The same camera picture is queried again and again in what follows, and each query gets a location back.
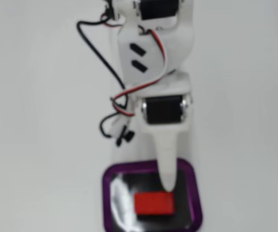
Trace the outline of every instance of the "red cube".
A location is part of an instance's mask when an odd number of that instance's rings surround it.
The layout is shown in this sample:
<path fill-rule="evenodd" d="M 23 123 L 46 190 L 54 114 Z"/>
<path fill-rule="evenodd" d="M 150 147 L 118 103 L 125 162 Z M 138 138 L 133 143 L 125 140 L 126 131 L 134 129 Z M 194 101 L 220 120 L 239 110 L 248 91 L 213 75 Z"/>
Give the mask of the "red cube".
<path fill-rule="evenodd" d="M 174 196 L 171 192 L 135 194 L 135 211 L 139 216 L 173 215 Z"/>

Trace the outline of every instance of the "white robotic arm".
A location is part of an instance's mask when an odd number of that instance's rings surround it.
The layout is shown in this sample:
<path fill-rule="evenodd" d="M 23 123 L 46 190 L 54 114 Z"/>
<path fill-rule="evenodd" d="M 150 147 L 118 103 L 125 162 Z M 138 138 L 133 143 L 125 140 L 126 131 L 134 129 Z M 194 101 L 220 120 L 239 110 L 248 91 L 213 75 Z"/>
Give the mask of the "white robotic arm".
<path fill-rule="evenodd" d="M 179 66 L 194 43 L 193 0 L 106 1 L 109 5 L 103 15 L 106 19 L 77 24 L 83 39 L 124 89 L 112 99 L 117 113 L 111 116 L 117 119 L 110 134 L 102 132 L 108 138 L 118 139 L 118 145 L 122 138 L 130 141 L 134 133 L 128 130 L 128 125 L 135 118 L 140 132 L 153 137 L 163 187 L 172 191 L 177 176 L 178 136 L 189 131 L 192 117 L 189 75 L 179 71 Z M 107 24 L 121 15 L 125 23 L 119 30 L 117 46 L 123 83 L 80 28 L 82 24 Z M 164 26 L 168 20 L 173 24 Z M 127 97 L 124 106 L 116 102 L 122 96 Z"/>

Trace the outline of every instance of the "white background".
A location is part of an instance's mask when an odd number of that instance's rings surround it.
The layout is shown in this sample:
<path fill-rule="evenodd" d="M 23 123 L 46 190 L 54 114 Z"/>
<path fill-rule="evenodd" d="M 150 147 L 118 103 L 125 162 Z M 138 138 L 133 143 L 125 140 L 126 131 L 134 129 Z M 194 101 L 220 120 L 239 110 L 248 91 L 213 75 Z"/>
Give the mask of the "white background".
<path fill-rule="evenodd" d="M 100 232 L 114 81 L 100 0 L 0 0 L 0 232 Z M 187 60 L 202 232 L 278 231 L 278 0 L 196 0 Z M 88 28 L 110 56 L 109 32 Z"/>

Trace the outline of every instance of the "purple border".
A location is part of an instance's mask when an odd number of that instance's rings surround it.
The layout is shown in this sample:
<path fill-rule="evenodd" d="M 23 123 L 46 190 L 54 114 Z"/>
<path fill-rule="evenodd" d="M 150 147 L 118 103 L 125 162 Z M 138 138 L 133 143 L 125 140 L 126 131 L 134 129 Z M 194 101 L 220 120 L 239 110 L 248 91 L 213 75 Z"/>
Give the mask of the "purple border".
<path fill-rule="evenodd" d="M 189 207 L 191 209 L 193 224 L 188 229 L 174 230 L 171 232 L 195 232 L 200 228 L 203 220 L 195 172 L 193 167 L 183 159 L 178 159 L 178 169 L 185 172 L 188 198 L 190 199 Z M 104 173 L 103 180 L 102 180 L 102 187 L 103 187 L 104 225 L 105 225 L 106 232 L 113 232 L 111 206 L 110 206 L 111 177 L 117 173 L 145 173 L 145 172 L 158 172 L 157 161 L 118 164 L 110 167 Z"/>

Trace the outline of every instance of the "black wire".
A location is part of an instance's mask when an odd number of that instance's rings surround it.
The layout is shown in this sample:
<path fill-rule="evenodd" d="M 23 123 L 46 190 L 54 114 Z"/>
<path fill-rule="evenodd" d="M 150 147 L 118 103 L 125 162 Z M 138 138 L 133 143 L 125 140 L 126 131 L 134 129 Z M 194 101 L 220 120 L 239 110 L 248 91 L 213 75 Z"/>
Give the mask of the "black wire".
<path fill-rule="evenodd" d="M 116 71 L 112 68 L 112 66 L 106 61 L 106 59 L 101 55 L 101 53 L 94 47 L 92 42 L 88 39 L 88 37 L 84 34 L 82 31 L 81 25 L 89 25 L 89 26 L 95 26 L 95 25 L 101 25 L 106 22 L 108 22 L 110 18 L 106 18 L 105 20 L 101 20 L 99 22 L 86 22 L 86 21 L 79 21 L 77 23 L 77 30 L 78 33 L 81 35 L 83 40 L 87 43 L 87 45 L 91 48 L 91 50 L 96 54 L 96 56 L 103 62 L 103 64 L 109 69 L 109 71 L 112 73 L 112 75 L 115 77 L 115 79 L 118 81 L 122 89 L 125 89 L 125 85 L 119 75 L 116 73 Z M 127 107 L 128 104 L 128 96 L 126 96 L 126 101 L 124 108 Z"/>
<path fill-rule="evenodd" d="M 115 117 L 115 116 L 117 116 L 117 115 L 119 115 L 119 114 L 120 114 L 120 113 L 117 112 L 117 113 L 108 115 L 108 116 L 105 117 L 105 118 L 100 122 L 100 124 L 99 124 L 100 132 L 102 133 L 103 136 L 105 136 L 105 137 L 108 138 L 108 139 L 112 138 L 112 136 L 109 135 L 109 134 L 107 134 L 107 133 L 104 131 L 103 125 L 104 125 L 104 123 L 105 123 L 108 119 L 110 119 L 110 118 L 112 118 L 112 117 Z"/>
<path fill-rule="evenodd" d="M 119 77 L 119 75 L 116 73 L 116 71 L 112 68 L 112 66 L 106 61 L 106 59 L 101 55 L 101 53 L 95 48 L 95 46 L 92 44 L 92 42 L 88 39 L 88 37 L 84 34 L 84 32 L 82 31 L 81 25 L 88 25 L 88 26 L 97 26 L 97 25 L 101 25 L 101 24 L 106 24 L 108 21 L 110 20 L 110 17 L 107 16 L 106 19 L 104 20 L 100 20 L 98 22 L 87 22 L 87 21 L 79 21 L 77 23 L 77 31 L 78 33 L 81 35 L 81 37 L 83 38 L 83 40 L 87 43 L 87 45 L 91 48 L 91 50 L 96 54 L 96 56 L 103 62 L 103 64 L 108 68 L 108 70 L 112 73 L 112 75 L 115 77 L 115 79 L 118 81 L 118 83 L 120 84 L 122 89 L 125 89 L 125 85 L 123 83 L 123 81 L 121 80 L 121 78 Z M 126 97 L 126 101 L 125 101 L 125 105 L 123 106 L 123 108 L 127 108 L 128 105 L 128 96 Z M 104 119 L 102 119 L 102 121 L 99 124 L 99 128 L 100 131 L 102 133 L 102 135 L 106 138 L 112 138 L 111 135 L 107 134 L 104 129 L 103 129 L 103 124 L 110 118 L 115 117 L 119 115 L 119 112 L 111 114 L 107 117 L 105 117 Z"/>

